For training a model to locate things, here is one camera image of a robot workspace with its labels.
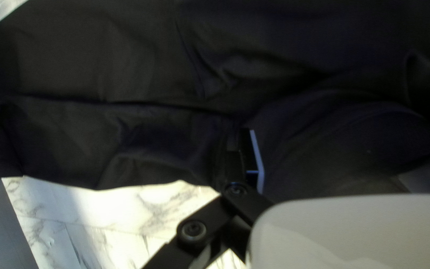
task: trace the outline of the round screw head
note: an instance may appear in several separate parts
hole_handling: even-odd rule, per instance
[[[200,221],[188,221],[182,226],[181,238],[185,241],[198,241],[207,233],[205,224]]]
[[[226,192],[232,196],[240,197],[247,193],[247,189],[239,184],[232,184],[226,188]]]

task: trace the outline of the black cloth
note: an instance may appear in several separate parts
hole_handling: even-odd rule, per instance
[[[430,156],[430,0],[29,0],[0,22],[0,176],[218,186],[242,125],[274,200]]]

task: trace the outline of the black metal arm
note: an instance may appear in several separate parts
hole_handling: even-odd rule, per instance
[[[240,132],[239,150],[227,153],[229,183],[221,195],[184,219],[144,269],[205,269],[229,248],[245,262],[251,226],[272,205],[253,187],[260,168],[248,132]]]

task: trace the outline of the wrinkled fabric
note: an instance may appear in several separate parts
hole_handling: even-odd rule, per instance
[[[0,22],[0,176],[218,186],[244,125],[274,200],[430,156],[430,0],[29,0]]]

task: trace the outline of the marble countertop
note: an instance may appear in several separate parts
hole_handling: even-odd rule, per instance
[[[0,0],[0,20],[26,1]],[[2,181],[39,269],[139,269],[183,218],[218,196],[183,181],[107,191]],[[245,266],[228,251],[209,268]]]

